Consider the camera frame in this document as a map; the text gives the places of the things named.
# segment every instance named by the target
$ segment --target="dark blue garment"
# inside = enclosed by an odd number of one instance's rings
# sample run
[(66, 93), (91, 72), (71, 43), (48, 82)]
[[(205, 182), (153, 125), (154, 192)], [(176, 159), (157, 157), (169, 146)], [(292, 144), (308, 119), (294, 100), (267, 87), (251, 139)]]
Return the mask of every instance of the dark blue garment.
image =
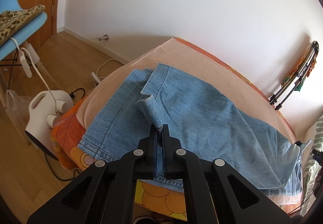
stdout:
[[(306, 145), (290, 144), (212, 85), (163, 64), (155, 71), (134, 70), (96, 115), (79, 148), (113, 161), (136, 149), (151, 124), (159, 130), (168, 124), (184, 149), (205, 160), (224, 159), (268, 196), (301, 192), (300, 156)], [(180, 180), (163, 178), (160, 149), (157, 178), (147, 182), (183, 191)]]

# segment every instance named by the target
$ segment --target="silver screw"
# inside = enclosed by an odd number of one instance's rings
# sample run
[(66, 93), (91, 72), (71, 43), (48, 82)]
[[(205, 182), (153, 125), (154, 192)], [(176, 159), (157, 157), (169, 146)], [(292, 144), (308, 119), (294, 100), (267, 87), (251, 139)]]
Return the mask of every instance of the silver screw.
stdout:
[(176, 150), (176, 154), (177, 155), (180, 155), (180, 156), (184, 156), (186, 154), (186, 150), (185, 149), (182, 149), (182, 148), (177, 149)]
[(225, 162), (223, 159), (218, 158), (214, 161), (214, 164), (216, 164), (217, 166), (224, 166)]
[(136, 150), (133, 152), (133, 154), (134, 154), (135, 156), (141, 156), (141, 155), (143, 154), (143, 151), (142, 151), (141, 149), (136, 149)]
[(103, 167), (104, 165), (105, 165), (105, 161), (102, 159), (95, 161), (96, 167)]

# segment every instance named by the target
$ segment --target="leopard print cushion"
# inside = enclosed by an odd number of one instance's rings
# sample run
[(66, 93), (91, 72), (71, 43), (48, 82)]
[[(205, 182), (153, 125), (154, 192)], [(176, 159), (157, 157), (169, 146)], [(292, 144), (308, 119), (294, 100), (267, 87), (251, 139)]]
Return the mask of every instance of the leopard print cushion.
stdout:
[(36, 5), (27, 10), (2, 12), (0, 14), (0, 46), (44, 10), (44, 5)]

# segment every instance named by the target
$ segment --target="white iron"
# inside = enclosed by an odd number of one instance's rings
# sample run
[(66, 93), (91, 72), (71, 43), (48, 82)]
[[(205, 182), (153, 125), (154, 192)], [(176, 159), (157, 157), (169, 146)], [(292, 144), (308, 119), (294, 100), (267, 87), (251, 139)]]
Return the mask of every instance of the white iron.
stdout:
[(40, 92), (29, 104), (28, 137), (47, 155), (58, 160), (50, 140), (51, 131), (59, 118), (73, 107), (70, 95), (62, 90)]

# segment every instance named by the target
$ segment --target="ironing board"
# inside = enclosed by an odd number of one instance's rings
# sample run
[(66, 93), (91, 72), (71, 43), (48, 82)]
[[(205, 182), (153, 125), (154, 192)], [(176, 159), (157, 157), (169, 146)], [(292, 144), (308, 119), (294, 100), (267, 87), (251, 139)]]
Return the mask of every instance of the ironing board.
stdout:
[[(270, 106), (268, 99), (251, 82), (211, 54), (176, 38), (111, 73), (86, 98), (62, 117), (52, 131), (51, 140), (64, 167), (85, 169), (94, 162), (90, 155), (77, 147), (85, 130), (133, 69), (145, 67), (154, 69), (157, 63), (174, 66), (214, 85), (239, 109), (250, 116), (266, 121), (290, 142), (296, 141), (293, 131), (282, 115)], [(276, 204), (294, 203), (283, 206), (285, 211), (298, 207), (301, 196), (297, 198), (295, 196), (294, 201), (290, 199), (283, 196), (272, 198)], [(152, 211), (186, 220), (183, 193), (138, 181), (135, 202)]]

